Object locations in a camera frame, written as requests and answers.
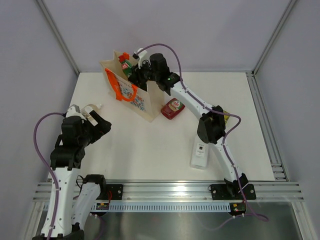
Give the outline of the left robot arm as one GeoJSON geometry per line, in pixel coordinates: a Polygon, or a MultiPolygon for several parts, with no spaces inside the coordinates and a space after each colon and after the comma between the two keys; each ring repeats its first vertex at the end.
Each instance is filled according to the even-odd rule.
{"type": "Polygon", "coordinates": [[[82,240],[84,226],[92,205],[98,199],[109,197],[106,179],[102,174],[88,174],[78,197],[74,189],[80,173],[85,148],[106,135],[112,124],[92,107],[85,112],[76,105],[62,114],[61,133],[50,161],[45,162],[52,177],[52,187],[46,220],[35,240],[82,240]]]}

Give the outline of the yellow dish soap bottle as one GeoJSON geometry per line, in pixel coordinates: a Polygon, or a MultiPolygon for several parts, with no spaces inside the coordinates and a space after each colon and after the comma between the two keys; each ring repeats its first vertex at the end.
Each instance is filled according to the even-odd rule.
{"type": "Polygon", "coordinates": [[[228,120],[230,119],[230,113],[225,110],[223,111],[223,113],[224,113],[224,115],[223,115],[224,122],[225,122],[225,124],[227,124],[228,120]]]}

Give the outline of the clear liquid soap bottle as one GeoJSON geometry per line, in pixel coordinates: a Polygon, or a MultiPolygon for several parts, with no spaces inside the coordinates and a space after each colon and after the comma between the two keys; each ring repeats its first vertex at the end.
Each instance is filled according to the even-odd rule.
{"type": "Polygon", "coordinates": [[[90,119],[93,119],[93,117],[91,116],[91,112],[92,111],[95,111],[97,114],[100,113],[101,111],[101,108],[103,107],[102,104],[87,104],[85,107],[83,107],[81,110],[80,110],[80,113],[88,120],[90,119]]]}

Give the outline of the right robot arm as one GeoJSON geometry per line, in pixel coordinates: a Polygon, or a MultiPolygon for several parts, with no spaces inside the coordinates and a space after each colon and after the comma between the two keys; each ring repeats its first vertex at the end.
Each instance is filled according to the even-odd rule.
{"type": "Polygon", "coordinates": [[[233,158],[226,141],[225,116],[227,113],[219,106],[214,106],[200,99],[183,82],[181,74],[170,71],[163,54],[154,53],[146,57],[145,50],[133,54],[137,64],[132,67],[128,80],[142,86],[149,81],[156,82],[160,90],[183,103],[198,119],[197,135],[214,152],[224,172],[226,192],[233,199],[239,198],[249,181],[233,158]]]}

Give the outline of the green dish soap bottle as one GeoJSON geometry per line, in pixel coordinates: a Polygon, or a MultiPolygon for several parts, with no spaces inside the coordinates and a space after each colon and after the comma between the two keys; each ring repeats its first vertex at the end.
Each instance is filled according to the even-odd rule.
{"type": "Polygon", "coordinates": [[[129,78],[132,75],[132,64],[130,62],[130,55],[126,52],[123,52],[119,57],[118,60],[121,64],[121,69],[125,76],[129,78]]]}

